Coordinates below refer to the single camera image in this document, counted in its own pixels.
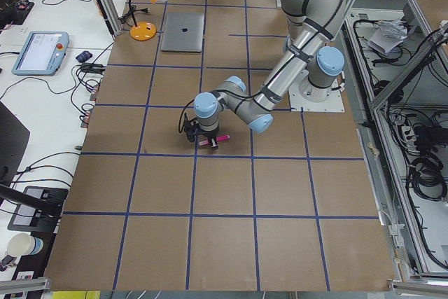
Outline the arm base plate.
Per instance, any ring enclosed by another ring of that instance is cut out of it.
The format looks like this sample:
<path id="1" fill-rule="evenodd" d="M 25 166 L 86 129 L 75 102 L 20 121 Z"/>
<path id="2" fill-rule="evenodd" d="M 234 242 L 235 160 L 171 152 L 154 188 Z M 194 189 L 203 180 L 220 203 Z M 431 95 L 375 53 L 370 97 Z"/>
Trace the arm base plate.
<path id="1" fill-rule="evenodd" d="M 312 87 L 305 78 L 295 81 L 288 90 L 290 107 L 297 112 L 344 113 L 342 92 L 337 80 L 330 88 Z"/>

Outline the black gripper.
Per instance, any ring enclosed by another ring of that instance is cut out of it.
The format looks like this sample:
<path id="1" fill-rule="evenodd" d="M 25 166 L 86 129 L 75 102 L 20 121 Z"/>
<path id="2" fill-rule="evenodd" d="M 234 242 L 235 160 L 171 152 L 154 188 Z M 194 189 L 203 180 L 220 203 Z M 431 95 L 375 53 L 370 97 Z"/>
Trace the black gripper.
<path id="1" fill-rule="evenodd" d="M 204 136 L 209 142 L 210 148 L 215 151 L 218 149 L 217 134 L 219 131 L 218 116 L 208 118 L 199 118 L 198 116 L 188 119 L 187 113 L 184 113 L 184 132 L 190 143 L 195 143 L 198 136 Z"/>

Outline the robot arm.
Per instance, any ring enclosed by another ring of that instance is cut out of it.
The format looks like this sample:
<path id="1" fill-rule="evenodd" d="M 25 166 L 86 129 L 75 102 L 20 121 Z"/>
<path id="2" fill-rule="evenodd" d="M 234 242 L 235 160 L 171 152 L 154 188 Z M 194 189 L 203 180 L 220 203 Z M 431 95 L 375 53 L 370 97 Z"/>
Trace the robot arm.
<path id="1" fill-rule="evenodd" d="M 323 47 L 334 39 L 344 21 L 346 0 L 280 0 L 288 18 L 290 42 L 279 63 L 260 89 L 248 95 L 241 78 L 231 76 L 215 90 L 199 93 L 192 100 L 195 117 L 185 111 L 178 121 L 178 133 L 191 143 L 203 136 L 212 148 L 218 148 L 219 114 L 231 110 L 256 132 L 264 132 L 273 121 L 272 110 L 283 99 L 289 87 L 309 64 L 324 74 L 338 74 L 329 64 L 319 60 Z"/>

